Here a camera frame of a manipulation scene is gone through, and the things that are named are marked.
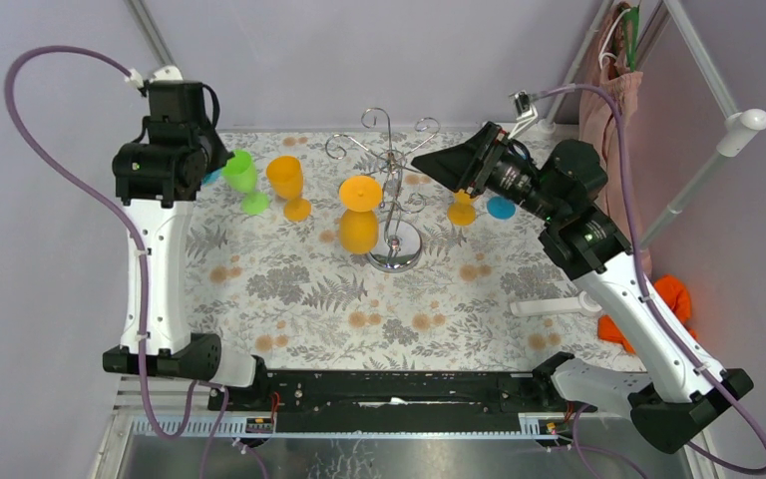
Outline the blue wine glass front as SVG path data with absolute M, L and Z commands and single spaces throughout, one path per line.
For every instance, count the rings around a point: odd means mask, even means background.
M 217 181 L 220 178 L 220 176 L 221 176 L 221 170 L 215 170 L 215 171 L 207 174 L 203 178 L 201 184 L 203 186 L 210 185 L 210 184 L 214 183 L 215 181 Z

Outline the blue wine glass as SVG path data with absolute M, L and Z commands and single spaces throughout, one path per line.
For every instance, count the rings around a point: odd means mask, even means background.
M 521 142 L 514 141 L 513 150 L 521 157 L 529 159 L 531 157 L 529 149 Z M 487 213 L 496 220 L 506 221 L 514 216 L 517 206 L 500 196 L 494 196 L 488 199 L 486 203 Z
M 220 176 L 221 176 L 221 170 L 215 170 L 215 171 L 207 174 L 203 178 L 201 184 L 203 186 L 210 185 L 210 184 L 214 183 L 215 181 L 217 181 L 220 178 Z

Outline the green wine glass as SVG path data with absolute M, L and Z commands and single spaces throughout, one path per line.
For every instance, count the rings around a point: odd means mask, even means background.
M 242 194 L 240 208 L 244 213 L 258 216 L 269 207 L 269 197 L 257 187 L 258 172 L 249 152 L 233 150 L 221 176 L 233 190 Z

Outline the orange wine glass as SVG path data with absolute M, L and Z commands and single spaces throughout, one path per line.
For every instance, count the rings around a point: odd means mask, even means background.
M 449 221 L 454 226 L 464 227 L 471 225 L 476 219 L 475 200 L 465 191 L 455 192 L 453 194 L 453 202 L 447 209 Z
M 284 216 L 291 222 L 301 222 L 311 213 L 311 203 L 302 197 L 304 177 L 299 160 L 292 156 L 281 156 L 266 167 L 266 177 L 275 194 L 286 203 Z
M 352 254 L 369 252 L 378 242 L 379 226 L 374 210 L 382 202 L 382 188 L 369 176 L 354 176 L 339 188 L 346 211 L 339 220 L 338 237 Z

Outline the blue wine glass back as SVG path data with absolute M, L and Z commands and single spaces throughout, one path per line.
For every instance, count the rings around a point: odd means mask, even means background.
M 521 157 L 529 159 L 531 157 L 529 149 L 521 142 L 514 141 L 513 150 Z M 496 220 L 506 221 L 514 216 L 517 206 L 500 196 L 494 196 L 488 199 L 486 203 L 487 213 Z

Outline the orange wine glass back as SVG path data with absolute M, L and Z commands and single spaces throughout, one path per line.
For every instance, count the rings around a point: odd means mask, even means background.
M 311 203 L 302 197 L 304 177 L 299 160 L 292 156 L 281 156 L 266 167 L 266 177 L 275 194 L 286 203 L 284 216 L 291 222 L 301 222 L 311 213 Z

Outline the orange wine glass front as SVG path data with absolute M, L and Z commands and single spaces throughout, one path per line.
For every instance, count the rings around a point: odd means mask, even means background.
M 379 226 L 374 210 L 382 202 L 382 188 L 369 176 L 354 176 L 339 188 L 346 211 L 339 220 L 338 237 L 352 254 L 369 252 L 378 242 Z

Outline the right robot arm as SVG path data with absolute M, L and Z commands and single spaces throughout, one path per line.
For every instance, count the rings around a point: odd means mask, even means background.
M 559 353 L 534 371 L 541 409 L 585 403 L 629 420 L 651 446 L 674 453 L 752 389 L 744 370 L 724 368 L 694 340 L 636 266 L 629 240 L 596 205 L 607 175 L 592 145 L 563 140 L 537 165 L 523 144 L 489 123 L 412 166 L 454 193 L 491 191 L 542 220 L 548 258 L 603 309 L 644 365 L 632 377 Z

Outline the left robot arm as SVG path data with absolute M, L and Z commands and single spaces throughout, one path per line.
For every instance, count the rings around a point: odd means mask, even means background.
M 105 371 L 189 379 L 231 387 L 247 410 L 268 400 L 256 359 L 194 333 L 185 316 L 185 252 L 203 179 L 232 154 L 219 138 L 214 90 L 197 81 L 154 80 L 140 136 L 112 160 L 116 205 L 129 237 L 128 306 L 118 345 L 102 355 Z

